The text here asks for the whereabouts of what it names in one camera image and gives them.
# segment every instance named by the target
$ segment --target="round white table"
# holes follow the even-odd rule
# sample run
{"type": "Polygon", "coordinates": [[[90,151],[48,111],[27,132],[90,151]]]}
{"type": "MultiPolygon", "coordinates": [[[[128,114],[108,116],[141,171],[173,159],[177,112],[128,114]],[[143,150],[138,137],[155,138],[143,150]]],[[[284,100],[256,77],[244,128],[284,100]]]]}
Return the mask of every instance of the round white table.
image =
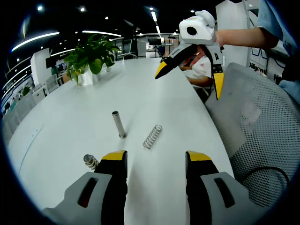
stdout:
{"type": "Polygon", "coordinates": [[[118,61],[110,72],[103,70],[98,83],[60,86],[24,118],[8,152],[39,209],[55,207],[65,189],[90,171],[85,154],[101,160],[109,152],[128,151],[127,225],[189,224],[188,150],[207,154],[220,172],[233,176],[217,129],[193,87],[179,68],[155,80],[159,64],[157,58],[118,61]],[[119,111],[125,139],[118,136],[113,111],[119,111]],[[143,141],[156,124],[163,131],[149,150],[143,141]]]}

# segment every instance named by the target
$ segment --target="metal spring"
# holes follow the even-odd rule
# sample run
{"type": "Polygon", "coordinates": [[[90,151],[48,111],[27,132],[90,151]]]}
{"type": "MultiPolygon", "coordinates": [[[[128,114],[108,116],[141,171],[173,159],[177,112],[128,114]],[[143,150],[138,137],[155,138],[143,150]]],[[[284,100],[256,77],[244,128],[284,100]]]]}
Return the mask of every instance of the metal spring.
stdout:
{"type": "Polygon", "coordinates": [[[93,155],[85,155],[83,157],[84,163],[91,168],[91,170],[95,170],[99,162],[93,155]]]}
{"type": "Polygon", "coordinates": [[[161,125],[155,125],[155,127],[152,129],[152,131],[144,141],[143,146],[147,149],[150,149],[162,130],[163,127],[161,125]]]}

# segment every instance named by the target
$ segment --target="white flower pot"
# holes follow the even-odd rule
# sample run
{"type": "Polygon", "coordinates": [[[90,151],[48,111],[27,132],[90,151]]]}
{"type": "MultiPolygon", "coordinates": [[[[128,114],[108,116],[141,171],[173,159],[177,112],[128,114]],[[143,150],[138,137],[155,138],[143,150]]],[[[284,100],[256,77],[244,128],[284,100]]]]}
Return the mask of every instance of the white flower pot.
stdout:
{"type": "Polygon", "coordinates": [[[95,82],[98,82],[98,75],[95,75],[91,72],[89,65],[87,65],[87,67],[85,68],[85,72],[83,74],[81,74],[82,76],[82,85],[83,86],[87,86],[87,85],[91,85],[95,82]]]}

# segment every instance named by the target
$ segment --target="green leaves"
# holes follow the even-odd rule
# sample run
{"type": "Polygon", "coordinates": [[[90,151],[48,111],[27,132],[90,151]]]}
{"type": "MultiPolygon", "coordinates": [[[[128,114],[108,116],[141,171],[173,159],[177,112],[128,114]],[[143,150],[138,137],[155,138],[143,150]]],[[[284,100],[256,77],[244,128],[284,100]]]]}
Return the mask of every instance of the green leaves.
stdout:
{"type": "Polygon", "coordinates": [[[95,59],[94,62],[90,63],[90,70],[93,74],[98,74],[100,73],[102,69],[103,62],[100,59],[95,59]]]}
{"type": "Polygon", "coordinates": [[[119,48],[114,46],[113,42],[107,41],[107,36],[94,40],[96,35],[90,36],[86,44],[78,44],[64,59],[68,62],[67,75],[71,77],[72,74],[77,83],[78,75],[85,72],[87,65],[92,73],[98,74],[104,63],[107,67],[114,64],[114,56],[109,52],[119,51],[119,48]]]}
{"type": "Polygon", "coordinates": [[[72,73],[72,76],[74,77],[74,80],[76,81],[76,83],[78,85],[78,75],[77,75],[77,73],[74,70],[72,70],[71,73],[72,73]]]}

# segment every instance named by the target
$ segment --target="potted plant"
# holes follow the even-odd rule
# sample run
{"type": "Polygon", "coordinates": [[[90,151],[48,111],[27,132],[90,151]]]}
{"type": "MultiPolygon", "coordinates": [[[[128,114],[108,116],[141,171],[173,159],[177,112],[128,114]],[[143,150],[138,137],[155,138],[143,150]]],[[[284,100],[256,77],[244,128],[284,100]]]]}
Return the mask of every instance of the potted plant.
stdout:
{"type": "Polygon", "coordinates": [[[119,48],[107,41],[106,36],[96,41],[93,40],[95,36],[96,34],[92,35],[84,45],[78,44],[64,59],[68,62],[67,75],[71,77],[72,74],[77,85],[79,75],[82,75],[83,85],[92,84],[93,74],[99,74],[104,63],[107,68],[114,64],[113,51],[118,51],[119,48]]]}

